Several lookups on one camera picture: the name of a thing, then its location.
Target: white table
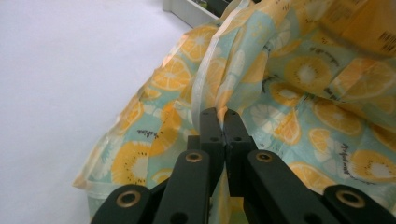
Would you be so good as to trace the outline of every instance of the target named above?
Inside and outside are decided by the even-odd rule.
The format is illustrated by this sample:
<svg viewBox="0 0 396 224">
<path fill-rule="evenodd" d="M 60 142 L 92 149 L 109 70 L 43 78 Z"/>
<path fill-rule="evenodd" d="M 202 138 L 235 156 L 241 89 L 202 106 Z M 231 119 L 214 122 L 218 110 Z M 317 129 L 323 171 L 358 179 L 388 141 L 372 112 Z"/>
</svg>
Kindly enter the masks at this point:
<svg viewBox="0 0 396 224">
<path fill-rule="evenodd" d="M 0 1 L 0 223 L 88 223 L 71 184 L 190 27 L 162 0 Z"/>
</svg>

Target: metal ring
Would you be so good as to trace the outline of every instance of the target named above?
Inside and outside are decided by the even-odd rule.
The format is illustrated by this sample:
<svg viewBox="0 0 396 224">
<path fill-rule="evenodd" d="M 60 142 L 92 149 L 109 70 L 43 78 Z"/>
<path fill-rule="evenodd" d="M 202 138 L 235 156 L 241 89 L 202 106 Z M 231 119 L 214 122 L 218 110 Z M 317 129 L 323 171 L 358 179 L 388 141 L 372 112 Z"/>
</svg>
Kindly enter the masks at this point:
<svg viewBox="0 0 396 224">
<path fill-rule="evenodd" d="M 352 196 L 355 200 L 351 201 L 346 197 L 346 195 Z M 337 192 L 335 192 L 335 196 L 341 203 L 344 203 L 354 208 L 363 208 L 366 205 L 366 202 L 359 194 L 356 194 L 355 192 L 347 189 L 339 189 Z"/>
<path fill-rule="evenodd" d="M 266 152 L 259 152 L 256 154 L 256 159 L 258 161 L 270 162 L 272 161 L 272 156 Z"/>
<path fill-rule="evenodd" d="M 124 197 L 128 195 L 133 195 L 134 198 L 130 202 L 125 202 Z M 140 201 L 140 193 L 136 190 L 128 190 L 123 192 L 122 194 L 119 195 L 117 198 L 117 205 L 119 207 L 127 208 L 127 207 L 132 207 L 135 204 L 137 204 Z"/>
<path fill-rule="evenodd" d="M 196 152 L 192 152 L 190 154 L 187 154 L 186 160 L 190 162 L 198 162 L 202 159 L 202 155 Z"/>
</svg>

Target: fruit print bag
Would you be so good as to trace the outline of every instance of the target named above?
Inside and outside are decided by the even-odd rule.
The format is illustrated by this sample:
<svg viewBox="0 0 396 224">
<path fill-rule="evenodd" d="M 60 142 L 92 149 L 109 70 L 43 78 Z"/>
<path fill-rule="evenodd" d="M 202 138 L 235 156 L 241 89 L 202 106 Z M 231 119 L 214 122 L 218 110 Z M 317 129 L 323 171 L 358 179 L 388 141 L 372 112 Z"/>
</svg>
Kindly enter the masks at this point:
<svg viewBox="0 0 396 224">
<path fill-rule="evenodd" d="M 259 149 L 318 193 L 360 189 L 396 215 L 396 3 L 234 0 L 184 34 L 93 149 L 74 186 L 93 216 L 125 184 L 172 173 L 199 112 L 237 111 Z M 247 223 L 223 174 L 210 223 Z"/>
</svg>

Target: plastic bag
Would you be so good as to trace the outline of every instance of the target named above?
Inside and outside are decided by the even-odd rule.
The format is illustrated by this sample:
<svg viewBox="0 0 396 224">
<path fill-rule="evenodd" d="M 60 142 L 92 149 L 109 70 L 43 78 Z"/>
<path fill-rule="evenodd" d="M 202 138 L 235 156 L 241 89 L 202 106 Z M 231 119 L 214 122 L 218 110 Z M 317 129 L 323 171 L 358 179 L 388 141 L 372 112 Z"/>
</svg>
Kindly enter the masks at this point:
<svg viewBox="0 0 396 224">
<path fill-rule="evenodd" d="M 235 0 L 184 34 L 78 175 L 91 216 L 119 185 L 164 181 L 213 106 L 219 120 L 228 108 L 241 114 L 258 147 L 310 189 L 346 184 L 396 215 L 395 9 L 390 0 Z M 225 174 L 209 221 L 246 222 Z"/>
</svg>

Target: patterned fabric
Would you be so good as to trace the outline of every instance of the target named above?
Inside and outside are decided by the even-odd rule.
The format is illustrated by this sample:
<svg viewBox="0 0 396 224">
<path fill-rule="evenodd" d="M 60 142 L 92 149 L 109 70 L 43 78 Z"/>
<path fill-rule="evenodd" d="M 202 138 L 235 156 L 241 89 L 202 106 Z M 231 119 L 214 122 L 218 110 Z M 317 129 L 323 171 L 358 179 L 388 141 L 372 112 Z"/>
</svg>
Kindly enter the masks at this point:
<svg viewBox="0 0 396 224">
<path fill-rule="evenodd" d="M 228 108 L 241 114 L 259 149 L 310 189 L 346 184 L 396 216 L 394 9 L 391 0 L 234 0 L 184 34 L 76 178 L 91 216 L 119 185 L 169 177 L 209 107 L 220 121 Z M 224 173 L 212 203 L 210 223 L 247 222 Z"/>
</svg>

